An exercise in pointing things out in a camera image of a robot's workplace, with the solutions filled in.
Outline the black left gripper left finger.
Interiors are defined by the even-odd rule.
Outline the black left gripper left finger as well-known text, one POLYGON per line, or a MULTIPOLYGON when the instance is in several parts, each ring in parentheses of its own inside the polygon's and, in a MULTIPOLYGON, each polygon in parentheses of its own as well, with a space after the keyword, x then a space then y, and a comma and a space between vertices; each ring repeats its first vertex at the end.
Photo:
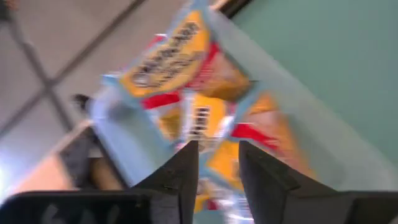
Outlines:
POLYGON ((24 192, 1 206, 2 224, 192 223, 198 142, 190 141, 127 190, 24 192))

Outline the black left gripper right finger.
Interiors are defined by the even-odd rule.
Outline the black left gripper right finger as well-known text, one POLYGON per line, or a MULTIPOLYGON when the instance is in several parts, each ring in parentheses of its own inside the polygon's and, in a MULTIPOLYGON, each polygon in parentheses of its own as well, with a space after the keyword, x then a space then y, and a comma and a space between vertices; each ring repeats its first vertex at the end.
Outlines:
POLYGON ((239 171, 255 223, 397 223, 397 192, 337 191, 248 141, 239 142, 239 171))

